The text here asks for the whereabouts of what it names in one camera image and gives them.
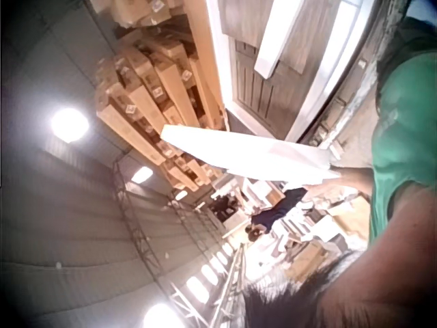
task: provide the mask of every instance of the person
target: person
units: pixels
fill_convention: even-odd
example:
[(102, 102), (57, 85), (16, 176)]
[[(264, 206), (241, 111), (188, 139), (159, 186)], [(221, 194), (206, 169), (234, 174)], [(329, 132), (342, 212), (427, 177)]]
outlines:
[(267, 295), (248, 287), (246, 328), (428, 327), (435, 322), (437, 6), (423, 5), (431, 8), (426, 12), (433, 10), (434, 20), (411, 17), (408, 10), (378, 63), (372, 168), (339, 169), (342, 177), (328, 182), (371, 195), (369, 247), (342, 272), (350, 254), (316, 271), (298, 289), (290, 283)]
[(299, 203), (307, 193), (305, 188), (297, 188), (285, 191), (285, 197), (268, 210), (264, 210), (251, 217), (244, 231), (249, 235), (249, 240), (255, 242), (262, 234), (268, 234), (273, 223), (286, 214)]

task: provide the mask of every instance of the stack of boards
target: stack of boards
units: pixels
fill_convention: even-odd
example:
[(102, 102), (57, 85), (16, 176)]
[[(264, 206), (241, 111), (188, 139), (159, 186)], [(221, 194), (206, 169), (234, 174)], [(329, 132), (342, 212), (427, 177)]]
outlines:
[(189, 28), (133, 29), (115, 57), (99, 61), (96, 81), (97, 116), (174, 188), (196, 191), (222, 174), (160, 138), (165, 124), (224, 129)]

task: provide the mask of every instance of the wooden door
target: wooden door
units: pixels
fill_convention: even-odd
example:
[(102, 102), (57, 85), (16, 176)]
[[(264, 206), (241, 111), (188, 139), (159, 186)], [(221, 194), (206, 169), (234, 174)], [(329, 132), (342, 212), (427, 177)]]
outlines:
[(273, 0), (219, 0), (223, 33), (231, 37), (234, 100), (276, 138), (292, 127), (334, 25), (340, 0), (304, 0), (272, 76), (253, 67)]

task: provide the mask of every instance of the warehouse ceiling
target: warehouse ceiling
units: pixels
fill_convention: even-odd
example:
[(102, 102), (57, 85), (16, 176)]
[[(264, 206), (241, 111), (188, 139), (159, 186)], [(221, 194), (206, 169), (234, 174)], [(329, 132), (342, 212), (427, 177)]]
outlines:
[[(115, 34), (123, 33), (109, 14), (96, 15), (89, 0), (2, 1), (2, 11), (2, 107), (21, 137), (44, 140), (56, 111), (78, 109), (90, 129), (74, 147), (108, 167), (123, 157), (127, 179), (143, 165), (152, 168), (144, 186), (168, 195), (171, 186), (159, 169), (96, 117), (96, 64), (115, 54)], [(210, 190), (200, 188), (184, 201), (200, 202)]]

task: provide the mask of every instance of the green shirt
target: green shirt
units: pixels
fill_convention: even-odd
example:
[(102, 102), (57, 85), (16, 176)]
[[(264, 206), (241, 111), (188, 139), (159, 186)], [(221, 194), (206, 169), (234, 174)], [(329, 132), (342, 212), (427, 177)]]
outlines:
[(370, 242), (386, 228), (389, 203), (405, 182), (437, 180), (437, 53), (399, 65), (380, 94), (372, 137), (373, 187)]

